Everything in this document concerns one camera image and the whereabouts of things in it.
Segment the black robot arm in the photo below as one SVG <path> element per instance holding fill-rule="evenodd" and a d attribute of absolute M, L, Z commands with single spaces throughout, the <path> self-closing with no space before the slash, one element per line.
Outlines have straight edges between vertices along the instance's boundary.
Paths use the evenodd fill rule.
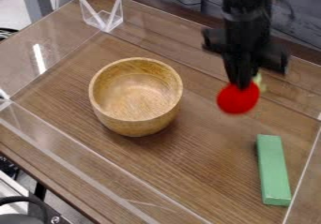
<path fill-rule="evenodd" d="M 244 90 L 262 63 L 273 60 L 272 0 L 224 0 L 226 45 L 222 51 L 232 84 Z"/>

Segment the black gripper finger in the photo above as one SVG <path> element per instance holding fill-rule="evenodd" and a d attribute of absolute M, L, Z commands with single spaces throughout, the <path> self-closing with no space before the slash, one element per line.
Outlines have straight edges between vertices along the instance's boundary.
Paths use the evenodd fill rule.
<path fill-rule="evenodd" d="M 228 52 L 222 54 L 229 81 L 240 90 L 249 88 L 252 78 L 258 73 L 258 64 L 250 52 Z"/>

